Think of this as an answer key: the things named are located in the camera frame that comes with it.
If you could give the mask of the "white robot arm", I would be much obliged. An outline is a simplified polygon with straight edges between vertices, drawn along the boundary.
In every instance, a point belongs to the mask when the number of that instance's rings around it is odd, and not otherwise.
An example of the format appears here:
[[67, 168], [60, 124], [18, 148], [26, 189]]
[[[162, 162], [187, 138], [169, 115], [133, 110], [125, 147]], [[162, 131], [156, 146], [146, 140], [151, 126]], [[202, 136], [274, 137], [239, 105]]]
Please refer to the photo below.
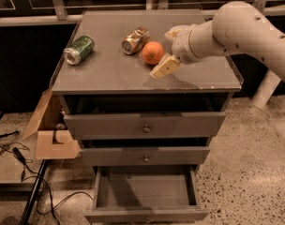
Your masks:
[[150, 72], [154, 78], [162, 78], [182, 64], [205, 57], [245, 53], [285, 82], [285, 34], [248, 3], [227, 3], [211, 21], [175, 26], [165, 37], [172, 43], [172, 52], [165, 54]]

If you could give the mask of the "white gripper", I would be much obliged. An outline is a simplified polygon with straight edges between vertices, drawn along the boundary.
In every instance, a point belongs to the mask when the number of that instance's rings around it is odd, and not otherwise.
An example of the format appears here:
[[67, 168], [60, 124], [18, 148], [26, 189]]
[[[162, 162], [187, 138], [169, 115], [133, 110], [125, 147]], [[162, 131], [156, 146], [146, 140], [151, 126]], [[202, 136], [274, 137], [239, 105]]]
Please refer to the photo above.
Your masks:
[[164, 54], [159, 63], [151, 70], [151, 77], [158, 79], [174, 73], [180, 68], [180, 62], [192, 64], [199, 61], [199, 58], [191, 50], [189, 40], [194, 27], [195, 24], [177, 25], [164, 34], [166, 39], [172, 41], [173, 55]]

